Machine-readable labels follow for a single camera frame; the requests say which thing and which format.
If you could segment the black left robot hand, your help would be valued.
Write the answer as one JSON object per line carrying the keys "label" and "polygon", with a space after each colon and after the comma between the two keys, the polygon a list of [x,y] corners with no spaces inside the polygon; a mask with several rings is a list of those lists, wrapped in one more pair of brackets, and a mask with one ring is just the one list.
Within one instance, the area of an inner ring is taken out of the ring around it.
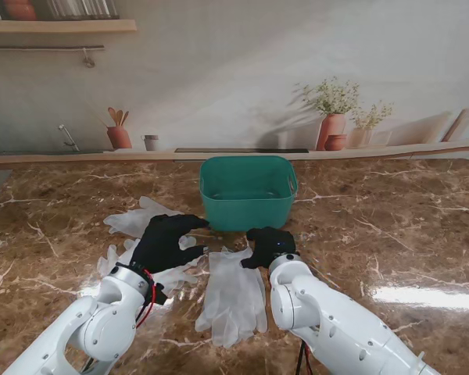
{"label": "black left robot hand", "polygon": [[155,274],[186,265],[203,255],[204,246],[181,250],[180,238],[191,230],[208,226],[207,220],[195,215],[154,216],[134,249],[130,266]]}

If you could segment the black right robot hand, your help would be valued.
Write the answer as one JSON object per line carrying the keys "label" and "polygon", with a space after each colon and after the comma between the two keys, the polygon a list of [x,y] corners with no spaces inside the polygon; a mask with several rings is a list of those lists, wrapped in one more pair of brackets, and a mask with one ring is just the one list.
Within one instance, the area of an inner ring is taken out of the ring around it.
{"label": "black right robot hand", "polygon": [[252,228],[246,232],[246,238],[254,245],[252,255],[241,261],[242,267],[246,269],[268,269],[277,257],[298,253],[294,237],[286,230],[273,227]]}

